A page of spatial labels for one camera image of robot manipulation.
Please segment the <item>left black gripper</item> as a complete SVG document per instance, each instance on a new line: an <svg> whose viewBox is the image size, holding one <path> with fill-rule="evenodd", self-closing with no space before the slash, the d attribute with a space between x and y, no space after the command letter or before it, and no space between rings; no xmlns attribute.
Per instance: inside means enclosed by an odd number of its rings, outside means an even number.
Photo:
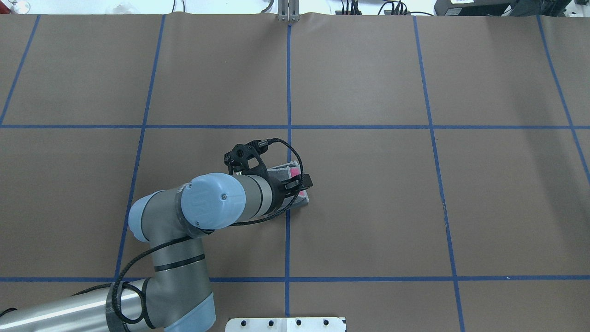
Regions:
<svg viewBox="0 0 590 332"><path fill-rule="evenodd" d="M313 186L309 174L300 174L299 176L293 176L288 179L269 176L268 179L270 180L272 199L267 216L272 216L278 213L279 210L286 208L293 198L295 198L295 201L292 202L287 210L307 206L307 189Z"/></svg>

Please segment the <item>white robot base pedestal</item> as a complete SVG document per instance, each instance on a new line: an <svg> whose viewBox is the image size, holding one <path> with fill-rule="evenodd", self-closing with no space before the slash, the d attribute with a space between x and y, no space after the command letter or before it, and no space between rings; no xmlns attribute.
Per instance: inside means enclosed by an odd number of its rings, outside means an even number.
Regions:
<svg viewBox="0 0 590 332"><path fill-rule="evenodd" d="M346 332L341 317L264 317L228 320L226 332Z"/></svg>

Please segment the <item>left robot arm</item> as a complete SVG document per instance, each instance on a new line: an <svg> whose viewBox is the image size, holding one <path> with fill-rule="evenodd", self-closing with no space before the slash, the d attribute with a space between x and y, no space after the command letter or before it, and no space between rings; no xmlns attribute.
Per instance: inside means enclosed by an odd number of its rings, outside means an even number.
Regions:
<svg viewBox="0 0 590 332"><path fill-rule="evenodd" d="M133 204L129 229L150 248L111 284L1 314L3 332L206 332L216 321L202 238L230 225L282 213L284 200L312 187L309 175L285 182L210 173Z"/></svg>

